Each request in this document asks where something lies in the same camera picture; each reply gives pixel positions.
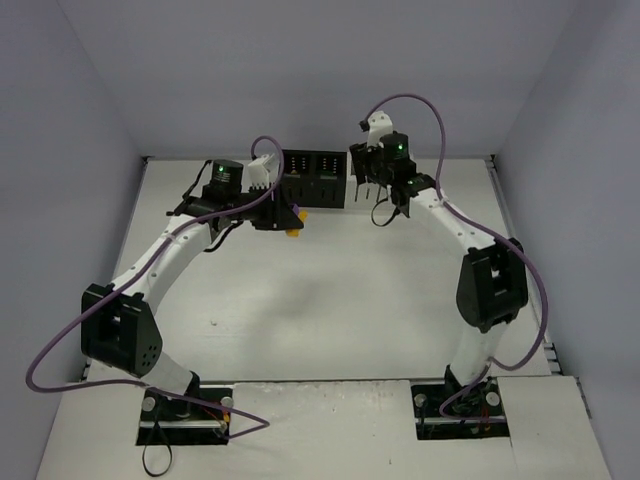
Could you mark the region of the yellow curved lego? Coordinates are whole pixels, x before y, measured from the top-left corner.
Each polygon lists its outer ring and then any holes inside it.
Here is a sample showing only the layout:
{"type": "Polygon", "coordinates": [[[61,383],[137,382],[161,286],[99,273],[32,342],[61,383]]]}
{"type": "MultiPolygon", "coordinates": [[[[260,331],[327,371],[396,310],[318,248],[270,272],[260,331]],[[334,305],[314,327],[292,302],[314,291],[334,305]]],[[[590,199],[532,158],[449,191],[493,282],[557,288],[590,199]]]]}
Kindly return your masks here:
{"type": "Polygon", "coordinates": [[[305,210],[294,212],[284,229],[285,234],[288,237],[297,238],[300,235],[300,232],[304,229],[307,217],[308,212],[305,210]]]}

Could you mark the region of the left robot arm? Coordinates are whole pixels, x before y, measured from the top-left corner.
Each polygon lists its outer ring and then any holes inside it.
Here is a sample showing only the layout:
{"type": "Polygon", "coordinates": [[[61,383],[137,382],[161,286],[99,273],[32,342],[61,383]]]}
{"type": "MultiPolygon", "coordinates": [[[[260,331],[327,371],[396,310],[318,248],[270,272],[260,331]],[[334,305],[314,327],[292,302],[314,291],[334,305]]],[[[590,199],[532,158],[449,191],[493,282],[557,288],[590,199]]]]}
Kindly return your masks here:
{"type": "Polygon", "coordinates": [[[304,226],[279,181],[280,159],[262,155],[248,164],[208,162],[210,181],[200,195],[187,190],[168,212],[169,223],[151,247],[110,284],[90,285],[81,300],[81,351],[145,386],[179,396],[199,394],[199,376],[164,350],[155,314],[165,295],[200,254],[210,253],[231,228],[293,232],[304,226]]]}

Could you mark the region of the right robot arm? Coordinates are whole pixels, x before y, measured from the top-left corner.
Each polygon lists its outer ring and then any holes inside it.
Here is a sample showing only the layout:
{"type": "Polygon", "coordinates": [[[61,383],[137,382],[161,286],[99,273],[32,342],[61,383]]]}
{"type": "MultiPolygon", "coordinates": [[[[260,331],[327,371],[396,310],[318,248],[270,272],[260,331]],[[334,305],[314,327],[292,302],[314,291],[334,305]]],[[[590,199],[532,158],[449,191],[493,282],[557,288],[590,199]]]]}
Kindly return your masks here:
{"type": "Polygon", "coordinates": [[[372,145],[351,145],[349,153],[359,185],[385,189],[395,215],[431,223],[461,249],[455,303],[463,327],[444,382],[449,395],[473,389],[487,375],[507,326],[528,303],[524,263],[503,243],[446,208],[436,180],[419,172],[410,158],[407,135],[392,131],[372,145]]]}

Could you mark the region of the black slotted double container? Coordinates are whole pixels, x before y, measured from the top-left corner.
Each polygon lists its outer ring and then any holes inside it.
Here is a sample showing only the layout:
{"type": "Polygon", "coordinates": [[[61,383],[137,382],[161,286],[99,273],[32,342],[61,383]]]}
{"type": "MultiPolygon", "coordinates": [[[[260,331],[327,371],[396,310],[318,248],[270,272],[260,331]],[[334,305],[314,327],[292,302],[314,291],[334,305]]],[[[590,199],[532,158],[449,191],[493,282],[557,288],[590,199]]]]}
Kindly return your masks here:
{"type": "Polygon", "coordinates": [[[285,149],[285,173],[297,171],[300,179],[282,179],[288,198],[300,207],[343,209],[346,196],[345,151],[285,149]]]}

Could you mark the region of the white slotted double container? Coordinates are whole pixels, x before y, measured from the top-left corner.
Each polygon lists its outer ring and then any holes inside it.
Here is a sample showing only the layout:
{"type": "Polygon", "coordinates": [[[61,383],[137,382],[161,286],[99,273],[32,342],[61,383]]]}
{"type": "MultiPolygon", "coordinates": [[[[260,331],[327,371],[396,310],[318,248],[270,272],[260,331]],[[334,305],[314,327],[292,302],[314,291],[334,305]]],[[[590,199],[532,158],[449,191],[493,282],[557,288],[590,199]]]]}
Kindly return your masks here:
{"type": "Polygon", "coordinates": [[[356,195],[355,198],[360,199],[373,199],[373,200],[381,200],[381,191],[386,190],[390,195],[391,203],[402,210],[405,205],[408,204],[409,193],[400,191],[397,189],[393,189],[391,187],[383,187],[373,183],[365,183],[363,185],[356,184],[356,195]]]}

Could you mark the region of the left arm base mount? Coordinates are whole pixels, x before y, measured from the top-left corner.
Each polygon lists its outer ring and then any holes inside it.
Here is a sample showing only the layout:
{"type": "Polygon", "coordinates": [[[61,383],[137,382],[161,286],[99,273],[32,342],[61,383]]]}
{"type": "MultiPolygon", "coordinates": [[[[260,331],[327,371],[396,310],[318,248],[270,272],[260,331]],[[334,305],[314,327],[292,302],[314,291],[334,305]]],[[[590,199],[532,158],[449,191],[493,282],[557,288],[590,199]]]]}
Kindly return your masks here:
{"type": "Polygon", "coordinates": [[[231,415],[168,398],[147,389],[141,403],[137,446],[227,445],[231,415]]]}

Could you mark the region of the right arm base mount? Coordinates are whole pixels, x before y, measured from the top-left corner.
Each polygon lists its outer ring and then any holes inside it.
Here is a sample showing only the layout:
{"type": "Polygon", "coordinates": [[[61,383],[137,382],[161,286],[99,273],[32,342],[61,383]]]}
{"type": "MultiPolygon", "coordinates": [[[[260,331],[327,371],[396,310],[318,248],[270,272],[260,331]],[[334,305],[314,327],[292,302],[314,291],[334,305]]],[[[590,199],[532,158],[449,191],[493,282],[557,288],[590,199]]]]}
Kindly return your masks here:
{"type": "Polygon", "coordinates": [[[488,376],[469,393],[447,369],[439,383],[412,383],[411,400],[419,441],[509,438],[497,380],[488,376]]]}

